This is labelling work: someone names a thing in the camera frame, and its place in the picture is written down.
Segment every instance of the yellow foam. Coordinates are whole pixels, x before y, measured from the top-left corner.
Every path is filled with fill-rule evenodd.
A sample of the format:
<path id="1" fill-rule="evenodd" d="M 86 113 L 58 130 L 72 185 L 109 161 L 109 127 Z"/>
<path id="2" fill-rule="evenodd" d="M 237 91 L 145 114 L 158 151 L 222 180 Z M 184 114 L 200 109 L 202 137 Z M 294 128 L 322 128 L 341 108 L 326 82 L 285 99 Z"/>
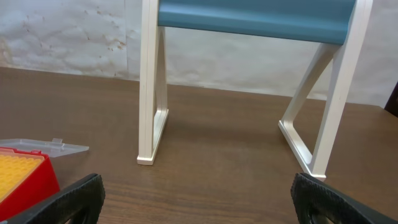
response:
<path id="1" fill-rule="evenodd" d="M 41 161 L 41 159 L 0 154 L 0 198 L 14 190 Z"/>

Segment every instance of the blue panel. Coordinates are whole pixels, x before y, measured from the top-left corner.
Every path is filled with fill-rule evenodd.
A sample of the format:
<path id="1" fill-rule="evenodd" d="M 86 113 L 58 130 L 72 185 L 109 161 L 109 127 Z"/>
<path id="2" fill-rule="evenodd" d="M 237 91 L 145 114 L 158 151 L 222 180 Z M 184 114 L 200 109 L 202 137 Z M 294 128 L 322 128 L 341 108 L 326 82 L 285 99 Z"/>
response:
<path id="1" fill-rule="evenodd" d="M 344 44 L 355 0 L 160 0 L 159 26 Z"/>

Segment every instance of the white frame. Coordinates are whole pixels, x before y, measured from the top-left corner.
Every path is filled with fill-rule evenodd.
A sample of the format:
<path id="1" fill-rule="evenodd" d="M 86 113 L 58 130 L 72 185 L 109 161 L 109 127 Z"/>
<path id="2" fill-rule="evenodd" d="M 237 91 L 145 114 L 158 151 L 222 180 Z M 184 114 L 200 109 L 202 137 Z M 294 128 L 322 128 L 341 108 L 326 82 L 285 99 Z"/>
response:
<path id="1" fill-rule="evenodd" d="M 368 26 L 373 0 L 356 0 L 344 45 L 320 44 L 279 128 L 286 137 L 302 169 L 324 180 L 330 153 L 353 79 L 356 63 Z M 165 66 L 165 31 L 158 27 L 159 0 L 142 1 L 141 71 L 139 102 L 138 164 L 152 165 L 169 110 Z M 314 154 L 293 126 L 294 118 L 304 104 L 322 71 L 333 59 L 333 70 Z M 157 109 L 154 110 L 155 97 Z"/>

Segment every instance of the white backdrop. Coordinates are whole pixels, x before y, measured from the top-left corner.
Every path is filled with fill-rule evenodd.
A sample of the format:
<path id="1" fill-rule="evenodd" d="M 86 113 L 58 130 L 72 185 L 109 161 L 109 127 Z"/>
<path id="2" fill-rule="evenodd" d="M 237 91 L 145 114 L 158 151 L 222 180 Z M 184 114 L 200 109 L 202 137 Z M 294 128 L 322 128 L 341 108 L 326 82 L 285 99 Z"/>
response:
<path id="1" fill-rule="evenodd" d="M 139 79 L 141 0 L 0 2 L 0 66 Z M 398 1 L 375 0 L 348 101 L 384 106 L 398 81 Z M 316 43 L 167 28 L 168 82 L 292 96 Z M 310 98 L 326 99 L 330 67 Z"/>

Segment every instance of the white metal leg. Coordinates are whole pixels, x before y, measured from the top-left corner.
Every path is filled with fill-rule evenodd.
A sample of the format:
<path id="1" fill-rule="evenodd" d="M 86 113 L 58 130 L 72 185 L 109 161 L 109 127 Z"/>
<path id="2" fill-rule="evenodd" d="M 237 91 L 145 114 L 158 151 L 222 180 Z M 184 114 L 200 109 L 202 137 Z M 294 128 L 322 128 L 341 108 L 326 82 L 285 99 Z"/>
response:
<path id="1" fill-rule="evenodd" d="M 336 48 L 321 44 L 285 115 L 279 121 L 279 128 L 286 137 L 302 169 L 320 180 L 326 178 L 326 167 L 361 51 L 372 3 L 372 0 L 356 1 L 347 39 L 343 46 Z M 293 120 L 332 56 L 333 70 L 328 99 L 314 153 L 311 155 L 294 129 Z"/>
<path id="2" fill-rule="evenodd" d="M 137 163 L 152 165 L 169 113 L 165 67 L 165 31 L 157 26 L 158 0 L 142 2 Z"/>

